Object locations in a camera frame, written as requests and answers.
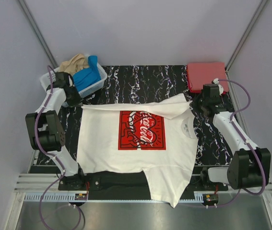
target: white basket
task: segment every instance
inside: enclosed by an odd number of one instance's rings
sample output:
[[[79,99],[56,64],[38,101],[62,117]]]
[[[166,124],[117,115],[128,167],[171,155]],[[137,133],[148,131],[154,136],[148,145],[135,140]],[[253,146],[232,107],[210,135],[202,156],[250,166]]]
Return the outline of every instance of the white basket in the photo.
[[[97,68],[98,68],[98,72],[99,72],[99,76],[101,77],[101,80],[99,80],[98,82],[94,83],[93,85],[90,85],[89,87],[81,90],[79,92],[79,95],[82,98],[84,98],[84,97],[94,93],[95,91],[103,88],[105,80],[107,79],[108,75],[106,74],[103,67],[100,66],[100,64],[97,64]],[[53,72],[51,72],[51,78],[52,78],[53,82],[56,81],[56,77],[55,77],[55,74]],[[40,82],[41,82],[41,85],[42,85],[43,89],[46,91],[47,87],[50,85],[49,73],[46,73],[46,74],[42,75],[40,77]]]

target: white robotic arm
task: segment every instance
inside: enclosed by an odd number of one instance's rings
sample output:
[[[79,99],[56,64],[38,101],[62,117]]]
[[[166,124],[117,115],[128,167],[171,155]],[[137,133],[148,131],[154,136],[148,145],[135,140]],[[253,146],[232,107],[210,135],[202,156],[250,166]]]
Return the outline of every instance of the white robotic arm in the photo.
[[[202,92],[190,104],[197,113],[203,113],[214,124],[233,153],[233,159],[228,167],[211,167],[207,170],[209,181],[230,184],[234,189],[258,187],[264,182],[267,185],[270,152],[259,148],[246,135],[235,116],[223,104],[220,93],[220,87],[217,84],[206,84]],[[255,154],[260,160],[260,165],[255,159]]]
[[[65,134],[58,118],[58,112],[64,102],[67,102],[69,106],[76,106],[82,98],[73,85],[70,74],[58,72],[55,75],[53,90],[51,91],[49,86],[42,105],[35,113],[26,115],[26,125],[32,148],[39,150],[37,144],[39,142],[45,154],[47,153],[61,170],[61,190],[75,190],[84,185],[83,172],[65,147]],[[38,137],[35,136],[35,122],[38,124]],[[46,130],[42,130],[43,125],[47,125]]]

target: metal floor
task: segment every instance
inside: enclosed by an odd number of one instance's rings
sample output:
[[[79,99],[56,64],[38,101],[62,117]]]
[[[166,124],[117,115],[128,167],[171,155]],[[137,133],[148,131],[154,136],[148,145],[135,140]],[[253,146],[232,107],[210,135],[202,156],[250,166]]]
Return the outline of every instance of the metal floor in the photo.
[[[220,204],[230,199],[230,195],[220,194]],[[43,216],[64,204],[43,203]],[[178,204],[173,209],[162,203],[86,203],[81,208],[86,218],[85,230],[272,230],[262,197],[247,194],[240,194],[227,207],[208,210],[186,204]],[[47,217],[46,223],[55,230],[71,230],[77,220],[78,212],[66,207]],[[77,229],[82,229],[81,226],[83,220]],[[40,222],[37,202],[24,202],[16,229],[46,229]]]

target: work table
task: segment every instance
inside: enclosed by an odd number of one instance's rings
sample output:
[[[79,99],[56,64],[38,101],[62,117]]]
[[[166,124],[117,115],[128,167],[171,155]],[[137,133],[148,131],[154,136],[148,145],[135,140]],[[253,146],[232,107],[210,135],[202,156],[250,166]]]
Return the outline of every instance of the work table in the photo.
[[[103,89],[86,97],[84,104],[160,102],[179,93],[192,100],[196,95],[187,88],[186,66],[104,66],[104,69],[108,78]],[[233,109],[228,93],[222,99]],[[62,108],[59,118],[66,134],[66,147],[75,159],[82,108]],[[201,114],[195,115],[194,128],[199,139],[195,165],[229,164],[232,153],[221,133]],[[47,156],[41,153],[35,156],[32,173],[55,171],[57,167]]]

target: red graphic print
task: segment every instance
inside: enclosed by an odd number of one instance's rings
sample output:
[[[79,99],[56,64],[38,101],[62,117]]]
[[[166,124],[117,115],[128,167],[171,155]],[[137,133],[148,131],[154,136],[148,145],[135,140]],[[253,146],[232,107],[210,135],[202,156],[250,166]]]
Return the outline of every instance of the red graphic print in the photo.
[[[121,111],[119,150],[165,150],[164,118],[148,112]]]

